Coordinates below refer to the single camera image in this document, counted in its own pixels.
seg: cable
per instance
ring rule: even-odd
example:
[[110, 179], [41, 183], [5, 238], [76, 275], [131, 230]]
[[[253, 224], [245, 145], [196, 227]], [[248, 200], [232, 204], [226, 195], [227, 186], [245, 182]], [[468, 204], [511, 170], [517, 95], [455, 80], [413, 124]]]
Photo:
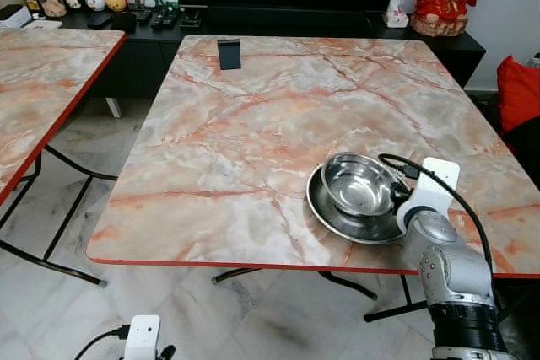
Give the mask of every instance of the cable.
[[[402, 162], [405, 165], [397, 165], [393, 164], [389, 161], [396, 160], [398, 162]], [[474, 225], [476, 227], [476, 230], [478, 231], [478, 235], [480, 235], [480, 241], [482, 242], [482, 249], [483, 249], [483, 256], [485, 257], [486, 261], [488, 262], [489, 270], [491, 274], [493, 275], [493, 265], [492, 265], [492, 259], [491, 259], [491, 250], [489, 248], [489, 242], [488, 242], [488, 236], [486, 235], [485, 231], [483, 230], [482, 223], [480, 223], [480, 220], [478, 219], [478, 216], [476, 213], [472, 210], [472, 208], [467, 204], [467, 202], [461, 197], [457, 191], [452, 189], [444, 180], [442, 180], [439, 176], [437, 176], [434, 172], [431, 172], [427, 170], [424, 166], [417, 164], [413, 162], [412, 160], [409, 160], [407, 158], [403, 158], [398, 155], [393, 155], [391, 153], [381, 153], [379, 155], [379, 160], [391, 168], [395, 170], [399, 170], [400, 172], [404, 173], [405, 176], [411, 179], [417, 179], [419, 177], [419, 172], [422, 172], [423, 174], [427, 175], [432, 179], [434, 182], [436, 182], [438, 185], [440, 185], [443, 189], [448, 191], [452, 197], [454, 197], [457, 202], [461, 204], [463, 208], [465, 208], [465, 211], [471, 217], [472, 221], [474, 222]]]
[[116, 328], [116, 329], [113, 329], [113, 330], [109, 330], [108, 332], [105, 332], [105, 333], [102, 333], [101, 335], [99, 336], [96, 336], [94, 339], [92, 339], [91, 341], [88, 342], [88, 344], [83, 347], [83, 350], [81, 350], [77, 356], [75, 356], [75, 360], [80, 360], [82, 358], [82, 356], [86, 353], [86, 351], [88, 349], [90, 349], [90, 347], [92, 345], [94, 345], [97, 341], [100, 341], [101, 339], [103, 339], [104, 337], [107, 337], [107, 336], [118, 336], [118, 339], [121, 339], [121, 340], [126, 340], [127, 339], [127, 333], [129, 332], [129, 325], [122, 325], [121, 327], [119, 328]]

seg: tv stand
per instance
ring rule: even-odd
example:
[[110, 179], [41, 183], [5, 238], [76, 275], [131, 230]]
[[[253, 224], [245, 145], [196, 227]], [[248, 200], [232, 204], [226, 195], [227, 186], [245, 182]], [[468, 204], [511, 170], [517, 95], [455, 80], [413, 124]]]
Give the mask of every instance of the tv stand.
[[365, 11], [270, 8], [258, 6], [208, 6], [209, 24], [280, 25], [301, 27], [361, 28], [367, 24]]
[[[185, 35], [210, 34], [293, 36], [293, 37], [348, 37], [421, 40], [425, 42], [454, 79], [465, 87], [480, 63], [485, 50], [469, 34], [457, 37], [431, 38], [406, 29], [388, 29], [381, 13], [367, 13], [365, 24], [354, 27], [320, 27], [281, 24], [211, 24], [201, 9], [202, 25], [198, 30], [180, 29], [179, 23], [161, 30], [152, 30], [149, 24], [138, 24], [127, 33], [127, 39], [111, 62], [94, 81], [88, 96], [110, 98], [153, 99], [178, 45]], [[93, 12], [70, 12], [60, 20], [65, 28], [87, 29], [86, 21]]]

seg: marble floor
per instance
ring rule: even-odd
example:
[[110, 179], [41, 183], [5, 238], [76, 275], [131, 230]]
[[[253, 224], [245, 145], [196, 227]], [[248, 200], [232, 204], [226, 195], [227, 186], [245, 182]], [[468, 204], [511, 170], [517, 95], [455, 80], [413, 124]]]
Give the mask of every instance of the marble floor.
[[[51, 145], [86, 167], [119, 173], [150, 106], [143, 100], [120, 101], [124, 116], [114, 119], [104, 100], [85, 100]], [[48, 153], [43, 158], [42, 175], [0, 231], [2, 239], [37, 255], [83, 182], [82, 175]], [[174, 344], [175, 359], [430, 358], [433, 336], [427, 310], [363, 321], [362, 315], [372, 310], [404, 304], [397, 276], [338, 273], [377, 292], [375, 304], [311, 271], [258, 271], [214, 286], [211, 277], [224, 269], [91, 262], [85, 246], [111, 186], [93, 182], [52, 257], [104, 278], [106, 288], [0, 251], [0, 359], [70, 359], [94, 336], [136, 314], [161, 317], [159, 349]], [[422, 299], [418, 278], [408, 281], [413, 299]], [[533, 358], [511, 322], [504, 323], [510, 349], [520, 359]], [[107, 338], [84, 359], [118, 359], [124, 343]]]

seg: remote control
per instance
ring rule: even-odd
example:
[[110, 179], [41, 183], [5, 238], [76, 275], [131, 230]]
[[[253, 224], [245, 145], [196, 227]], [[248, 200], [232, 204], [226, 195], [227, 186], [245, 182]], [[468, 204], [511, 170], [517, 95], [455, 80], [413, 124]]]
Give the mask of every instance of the remote control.
[[162, 8], [150, 22], [150, 27], [152, 27], [153, 29], [158, 29], [163, 23], [163, 19], [165, 18], [166, 13], [167, 13], [167, 9]]
[[178, 17], [178, 10], [170, 10], [165, 18], [163, 19], [163, 25], [171, 26], [175, 23], [176, 18]]
[[137, 21], [139, 23], [146, 23], [147, 21], [149, 21], [150, 16], [152, 16], [152, 10], [144, 10], [143, 12], [138, 14]]

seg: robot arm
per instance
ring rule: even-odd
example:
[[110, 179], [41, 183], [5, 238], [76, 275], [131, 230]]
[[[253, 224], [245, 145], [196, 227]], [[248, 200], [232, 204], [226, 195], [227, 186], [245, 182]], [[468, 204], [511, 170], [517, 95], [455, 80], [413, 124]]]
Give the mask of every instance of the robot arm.
[[[433, 170], [455, 188], [459, 167], [427, 158]], [[491, 270], [469, 249], [447, 217], [452, 197], [421, 174], [411, 198], [397, 211], [406, 229], [404, 258], [418, 268], [435, 324], [434, 360], [512, 359], [497, 324]]]

